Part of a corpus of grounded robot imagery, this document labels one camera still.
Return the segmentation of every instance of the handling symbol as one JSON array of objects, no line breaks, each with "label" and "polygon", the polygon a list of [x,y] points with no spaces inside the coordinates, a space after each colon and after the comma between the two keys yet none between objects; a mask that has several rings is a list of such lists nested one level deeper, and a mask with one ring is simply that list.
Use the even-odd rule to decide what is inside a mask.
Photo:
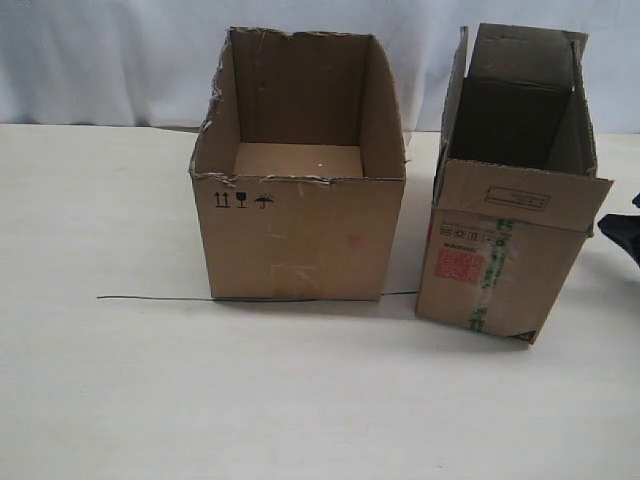
[{"label": "handling symbol", "polygon": [[247,208],[244,202],[247,201],[247,192],[236,192],[236,200],[240,202],[240,206],[238,208]]},{"label": "handling symbol", "polygon": [[264,210],[267,203],[275,203],[273,201],[273,196],[268,193],[264,193],[260,195],[258,198],[254,200],[254,202],[260,202],[260,210]]}]

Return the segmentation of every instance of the box flap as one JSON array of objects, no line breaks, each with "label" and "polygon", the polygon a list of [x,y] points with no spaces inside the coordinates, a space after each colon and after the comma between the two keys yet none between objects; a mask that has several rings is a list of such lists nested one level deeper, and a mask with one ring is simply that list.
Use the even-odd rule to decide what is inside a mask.
[{"label": "box flap", "polygon": [[442,112],[442,122],[440,127],[440,152],[438,157],[438,166],[436,167],[436,178],[433,182],[433,193],[437,196],[440,189],[439,180],[441,178],[443,162],[448,157],[449,145],[453,138],[453,128],[456,124],[458,116],[458,106],[460,105],[460,97],[462,95],[462,86],[464,84],[464,71],[467,67],[467,47],[469,43],[469,27],[460,27],[460,41],[458,48],[453,56],[453,65],[451,66],[451,76],[449,77],[449,86],[447,87],[447,95],[444,101],[444,110]]},{"label": "box flap", "polygon": [[467,44],[469,42],[469,27],[460,27],[460,42],[453,56],[453,65],[451,66],[451,76],[449,77],[449,86],[447,88],[447,96],[444,102],[444,111],[442,112],[442,123],[440,129],[440,145],[450,141],[453,134],[453,126],[456,123],[456,115],[458,113],[458,104],[460,103],[460,95],[462,94],[462,84],[464,81],[464,70],[467,66]]},{"label": "box flap", "polygon": [[588,232],[612,182],[531,168],[449,160],[437,207]]},{"label": "box flap", "polygon": [[579,32],[482,23],[469,77],[570,89],[572,43],[582,56],[588,35]]}]

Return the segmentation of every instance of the cardboard box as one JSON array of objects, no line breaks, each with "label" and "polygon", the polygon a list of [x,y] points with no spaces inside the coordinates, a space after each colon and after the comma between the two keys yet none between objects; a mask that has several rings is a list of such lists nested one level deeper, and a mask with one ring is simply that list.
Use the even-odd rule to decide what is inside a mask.
[{"label": "cardboard box", "polygon": [[373,36],[231,29],[189,169],[212,296],[378,299],[404,162]]},{"label": "cardboard box", "polygon": [[462,29],[417,312],[533,343],[611,182],[597,178],[581,33]]}]

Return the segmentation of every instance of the white backdrop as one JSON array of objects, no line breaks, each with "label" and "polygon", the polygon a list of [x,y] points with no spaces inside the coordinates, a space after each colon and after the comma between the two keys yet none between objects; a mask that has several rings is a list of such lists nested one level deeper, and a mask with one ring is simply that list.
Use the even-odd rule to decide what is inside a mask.
[{"label": "white backdrop", "polygon": [[458,27],[591,34],[599,132],[640,131],[636,0],[0,0],[0,121],[195,126],[229,25],[375,33],[404,127],[437,130]]}]

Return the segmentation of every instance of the red label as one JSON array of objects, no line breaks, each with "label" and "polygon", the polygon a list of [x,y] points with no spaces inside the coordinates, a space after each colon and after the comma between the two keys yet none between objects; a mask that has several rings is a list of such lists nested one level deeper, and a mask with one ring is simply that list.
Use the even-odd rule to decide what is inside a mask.
[{"label": "red label", "polygon": [[476,284],[484,267],[484,257],[448,248],[440,249],[436,277]]}]

